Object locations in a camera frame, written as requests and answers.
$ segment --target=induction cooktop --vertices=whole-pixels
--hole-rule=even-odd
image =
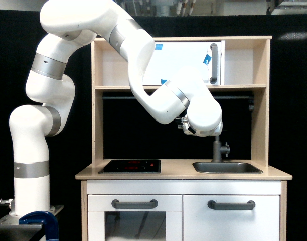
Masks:
[[[99,174],[161,173],[158,159],[114,159]]]

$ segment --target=gray faucet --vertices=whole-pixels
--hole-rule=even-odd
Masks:
[[[213,142],[212,162],[223,162],[222,154],[226,154],[226,157],[228,157],[229,151],[230,151],[230,148],[227,142],[226,142],[226,145],[222,146],[222,143],[219,141],[219,136],[216,136]]]

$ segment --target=sink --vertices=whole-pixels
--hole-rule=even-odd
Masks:
[[[202,173],[243,173],[243,174],[260,174],[262,170],[254,167],[249,163],[243,162],[194,162],[194,168],[197,172]]]

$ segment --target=gray handle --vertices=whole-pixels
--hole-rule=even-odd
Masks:
[[[116,209],[153,209],[158,206],[158,201],[153,199],[150,202],[119,202],[115,199],[111,205]]]
[[[218,64],[218,47],[217,44],[211,44],[210,48],[212,50],[212,77],[210,78],[209,82],[211,84],[215,84],[217,82],[217,64]]]
[[[253,210],[256,206],[254,201],[248,201],[247,203],[216,203],[213,200],[210,200],[207,205],[213,210]]]

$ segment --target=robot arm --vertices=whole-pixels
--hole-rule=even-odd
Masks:
[[[188,108],[186,134],[220,134],[221,108],[196,70],[180,70],[151,96],[144,91],[142,79],[155,42],[112,0],[49,0],[40,21],[49,34],[37,48],[26,93],[43,105],[21,106],[10,116],[16,215],[49,210],[49,150],[44,136],[63,129],[73,102],[73,81],[63,74],[69,57],[98,34],[128,62],[131,91],[154,119],[167,124]]]
[[[101,35],[128,62],[133,95],[158,122],[173,121],[186,108],[192,134],[211,135],[221,126],[222,112],[194,69],[182,69],[149,96],[142,79],[155,49],[153,38],[111,0],[49,0],[41,10],[42,27],[51,34],[75,41],[84,30]]]

